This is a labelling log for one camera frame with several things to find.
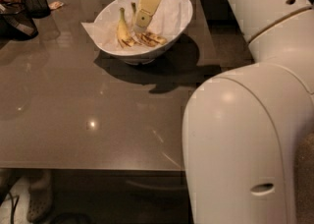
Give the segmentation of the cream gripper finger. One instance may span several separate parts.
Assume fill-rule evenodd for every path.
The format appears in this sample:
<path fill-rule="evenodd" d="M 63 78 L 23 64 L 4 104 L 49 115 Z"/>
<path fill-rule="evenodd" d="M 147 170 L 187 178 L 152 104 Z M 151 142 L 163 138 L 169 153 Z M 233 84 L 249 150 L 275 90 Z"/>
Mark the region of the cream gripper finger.
<path fill-rule="evenodd" d="M 150 25 L 161 0 L 138 0 L 133 25 L 135 32 L 144 32 Z"/>

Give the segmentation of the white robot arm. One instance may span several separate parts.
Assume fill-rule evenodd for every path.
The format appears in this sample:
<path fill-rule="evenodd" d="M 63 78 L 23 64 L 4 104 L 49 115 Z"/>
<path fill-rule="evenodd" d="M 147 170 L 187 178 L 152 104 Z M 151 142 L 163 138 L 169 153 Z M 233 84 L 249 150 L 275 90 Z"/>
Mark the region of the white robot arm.
<path fill-rule="evenodd" d="M 228 2 L 254 62 L 203 83 L 184 110 L 193 222 L 297 224 L 293 165 L 314 120 L 314 7 Z"/>

